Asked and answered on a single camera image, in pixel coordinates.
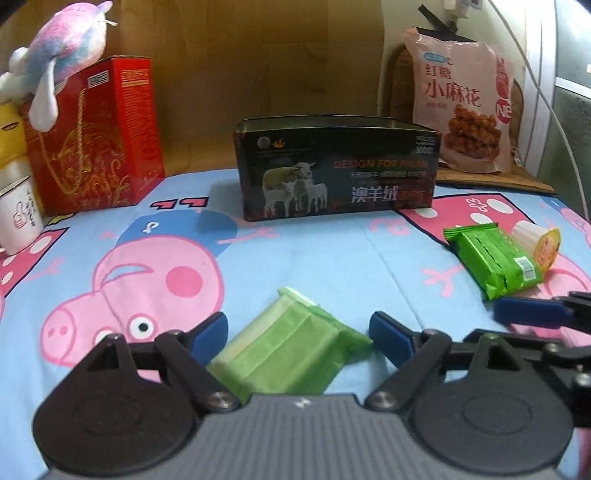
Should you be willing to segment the bright green snack packet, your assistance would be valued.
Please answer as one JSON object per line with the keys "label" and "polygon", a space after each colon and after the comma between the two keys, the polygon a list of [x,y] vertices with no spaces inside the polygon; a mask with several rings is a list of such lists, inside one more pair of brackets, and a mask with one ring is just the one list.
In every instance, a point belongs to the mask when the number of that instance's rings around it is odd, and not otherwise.
{"label": "bright green snack packet", "polygon": [[497,223],[447,228],[443,235],[487,301],[521,292],[543,281],[540,268]]}

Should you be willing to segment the white yellow jelly cup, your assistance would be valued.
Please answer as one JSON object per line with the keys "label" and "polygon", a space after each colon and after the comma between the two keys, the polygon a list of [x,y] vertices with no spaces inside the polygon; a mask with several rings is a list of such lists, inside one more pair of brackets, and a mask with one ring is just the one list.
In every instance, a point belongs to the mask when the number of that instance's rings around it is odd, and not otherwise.
{"label": "white yellow jelly cup", "polygon": [[561,245],[561,233],[558,228],[546,229],[521,220],[514,225],[511,236],[543,273],[552,267],[558,257]]}

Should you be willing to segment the light green snack packet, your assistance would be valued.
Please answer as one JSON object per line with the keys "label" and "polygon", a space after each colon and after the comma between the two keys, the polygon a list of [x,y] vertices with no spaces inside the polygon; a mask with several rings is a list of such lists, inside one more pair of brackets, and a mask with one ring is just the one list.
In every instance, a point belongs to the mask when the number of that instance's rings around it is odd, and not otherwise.
{"label": "light green snack packet", "polygon": [[283,287],[207,370],[242,403],[253,394],[318,395],[342,367],[367,357],[372,348],[367,335]]}

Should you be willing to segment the cartoon pig bed sheet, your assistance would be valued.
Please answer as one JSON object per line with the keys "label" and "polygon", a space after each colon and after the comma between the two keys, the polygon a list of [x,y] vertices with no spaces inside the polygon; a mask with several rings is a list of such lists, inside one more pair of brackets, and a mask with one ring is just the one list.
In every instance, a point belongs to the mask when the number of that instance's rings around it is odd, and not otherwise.
{"label": "cartoon pig bed sheet", "polygon": [[35,410],[110,333],[149,341],[215,311],[236,334],[288,287],[356,330],[377,310],[414,330],[492,330],[490,306],[443,245],[454,226],[520,220],[556,228],[539,298],[590,286],[590,226],[553,197],[440,187],[430,208],[249,223],[238,175],[171,177],[141,203],[58,216],[1,258],[1,475],[45,472]]}

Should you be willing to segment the black sheep print tin box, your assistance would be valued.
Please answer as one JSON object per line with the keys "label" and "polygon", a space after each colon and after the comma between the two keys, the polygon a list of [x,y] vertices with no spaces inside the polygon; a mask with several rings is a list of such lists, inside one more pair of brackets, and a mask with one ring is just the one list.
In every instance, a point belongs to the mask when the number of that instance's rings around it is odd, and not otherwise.
{"label": "black sheep print tin box", "polygon": [[245,219],[428,208],[442,135],[391,118],[245,119],[233,133]]}

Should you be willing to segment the red gift box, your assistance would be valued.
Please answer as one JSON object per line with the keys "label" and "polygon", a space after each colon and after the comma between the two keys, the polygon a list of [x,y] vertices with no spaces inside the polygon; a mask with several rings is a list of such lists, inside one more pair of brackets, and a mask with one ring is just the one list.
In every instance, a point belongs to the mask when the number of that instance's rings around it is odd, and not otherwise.
{"label": "red gift box", "polygon": [[138,204],[165,177],[149,58],[112,56],[70,77],[46,133],[27,125],[48,215]]}

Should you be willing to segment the white enamel mug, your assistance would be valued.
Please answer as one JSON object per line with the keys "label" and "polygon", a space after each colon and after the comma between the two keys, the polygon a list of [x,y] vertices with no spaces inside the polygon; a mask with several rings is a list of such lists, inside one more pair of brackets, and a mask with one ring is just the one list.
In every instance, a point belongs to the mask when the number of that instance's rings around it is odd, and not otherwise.
{"label": "white enamel mug", "polygon": [[43,220],[29,176],[1,190],[0,244],[7,255],[15,255],[35,242],[43,230]]}

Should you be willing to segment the pink twisted snack bag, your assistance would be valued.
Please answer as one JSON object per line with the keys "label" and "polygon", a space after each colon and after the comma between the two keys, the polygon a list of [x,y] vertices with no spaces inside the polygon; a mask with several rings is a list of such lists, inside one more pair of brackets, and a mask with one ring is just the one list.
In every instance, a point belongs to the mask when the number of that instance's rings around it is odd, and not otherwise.
{"label": "pink twisted snack bag", "polygon": [[413,121],[442,134],[440,158],[469,173],[506,173],[514,65],[482,42],[443,41],[405,32],[413,59]]}

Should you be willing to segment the yellow plush toy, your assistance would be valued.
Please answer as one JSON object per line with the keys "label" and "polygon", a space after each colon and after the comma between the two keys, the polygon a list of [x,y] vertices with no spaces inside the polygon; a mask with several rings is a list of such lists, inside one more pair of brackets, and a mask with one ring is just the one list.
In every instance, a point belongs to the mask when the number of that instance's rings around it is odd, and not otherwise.
{"label": "yellow plush toy", "polygon": [[44,214],[43,204],[33,178],[28,158],[24,122],[13,103],[3,103],[0,107],[0,184],[9,184],[29,176],[37,206]]}

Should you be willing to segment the wooden board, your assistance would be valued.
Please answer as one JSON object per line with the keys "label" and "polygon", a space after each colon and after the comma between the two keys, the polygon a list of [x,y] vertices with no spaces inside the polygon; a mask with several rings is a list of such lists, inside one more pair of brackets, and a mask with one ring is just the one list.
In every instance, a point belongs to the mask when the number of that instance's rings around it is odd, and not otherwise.
{"label": "wooden board", "polygon": [[168,175],[235,166],[245,118],[377,111],[377,1],[117,1],[107,55],[146,56]]}

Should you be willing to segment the pink blue plush toy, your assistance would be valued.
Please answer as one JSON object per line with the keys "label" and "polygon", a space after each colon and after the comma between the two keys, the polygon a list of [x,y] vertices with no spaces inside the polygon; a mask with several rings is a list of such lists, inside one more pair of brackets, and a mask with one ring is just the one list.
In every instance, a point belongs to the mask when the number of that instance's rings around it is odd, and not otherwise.
{"label": "pink blue plush toy", "polygon": [[106,46],[111,1],[77,2],[55,13],[27,47],[16,49],[1,75],[1,101],[32,99],[29,122],[47,132],[58,118],[56,95],[67,80],[94,64]]}

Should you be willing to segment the white wall plug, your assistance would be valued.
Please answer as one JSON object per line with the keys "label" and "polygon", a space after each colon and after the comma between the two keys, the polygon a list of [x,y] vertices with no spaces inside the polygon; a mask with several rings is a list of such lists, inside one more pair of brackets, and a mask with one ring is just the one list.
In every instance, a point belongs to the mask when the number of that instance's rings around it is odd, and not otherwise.
{"label": "white wall plug", "polygon": [[470,8],[481,10],[483,8],[483,0],[444,0],[444,10],[447,18],[450,21],[457,22],[459,19],[468,17]]}

